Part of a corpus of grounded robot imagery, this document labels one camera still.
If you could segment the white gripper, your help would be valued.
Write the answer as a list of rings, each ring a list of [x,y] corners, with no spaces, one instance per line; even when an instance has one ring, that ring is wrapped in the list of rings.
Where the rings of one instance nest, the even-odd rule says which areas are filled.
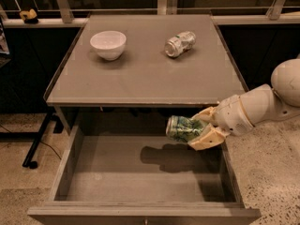
[[[208,107],[196,113],[192,118],[210,123],[200,136],[187,143],[196,151],[222,144],[230,133],[241,136],[253,129],[237,95],[222,100],[216,107]]]

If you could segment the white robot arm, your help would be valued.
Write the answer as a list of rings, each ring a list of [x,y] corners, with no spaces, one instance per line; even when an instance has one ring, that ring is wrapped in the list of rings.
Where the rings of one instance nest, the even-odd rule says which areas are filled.
[[[271,84],[222,100],[195,114],[208,123],[202,134],[187,144],[203,150],[223,143],[229,135],[241,136],[269,121],[283,121],[300,114],[300,57],[279,64]]]

